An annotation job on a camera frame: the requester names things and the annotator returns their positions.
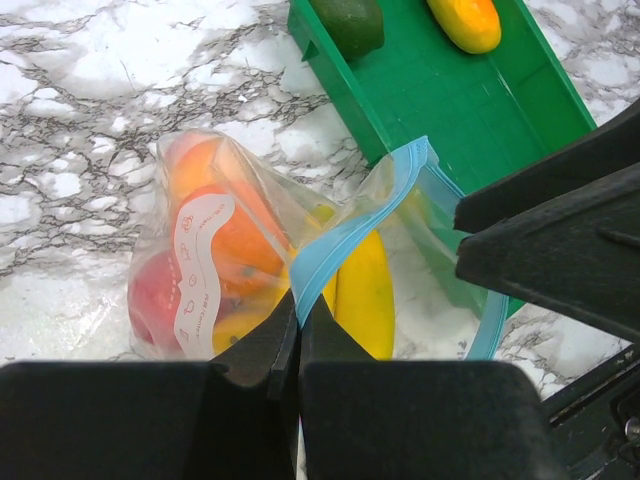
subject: white marble table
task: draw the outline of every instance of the white marble table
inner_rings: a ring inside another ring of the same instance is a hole
[[[640,94],[633,0],[531,0],[598,122]],[[337,201],[358,149],[287,33],[282,0],[0,3],[0,362],[135,358],[126,279],[154,142],[216,127]],[[623,347],[526,307],[498,358],[544,397]]]

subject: white label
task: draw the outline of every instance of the white label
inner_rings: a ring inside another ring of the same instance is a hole
[[[231,196],[209,193],[194,198],[178,212],[173,244],[182,280],[173,331],[188,358],[210,360],[214,356],[213,324],[220,308],[220,279],[211,256],[211,240],[234,210]]]

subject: ziplock bag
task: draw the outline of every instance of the ziplock bag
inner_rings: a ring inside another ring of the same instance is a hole
[[[455,278],[461,192],[426,138],[383,159],[342,207],[217,132],[167,135],[158,157],[128,290],[147,357],[213,358],[289,288],[302,326],[323,295],[378,359],[493,355],[506,298]]]

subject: green tray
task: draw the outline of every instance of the green tray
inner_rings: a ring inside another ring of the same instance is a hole
[[[347,63],[308,0],[291,0],[289,30],[364,156],[427,135],[440,167],[471,193],[595,128],[560,62],[520,0],[494,0],[502,41],[468,55],[426,0],[378,0],[385,45]],[[510,304],[509,313],[522,305]]]

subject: green plastic bin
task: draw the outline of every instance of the green plastic bin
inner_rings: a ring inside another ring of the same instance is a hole
[[[385,45],[355,62],[308,0],[291,0],[289,30],[370,164],[427,135],[468,194],[595,128],[526,6],[494,1],[503,35],[486,55],[451,43],[425,0],[378,0]]]

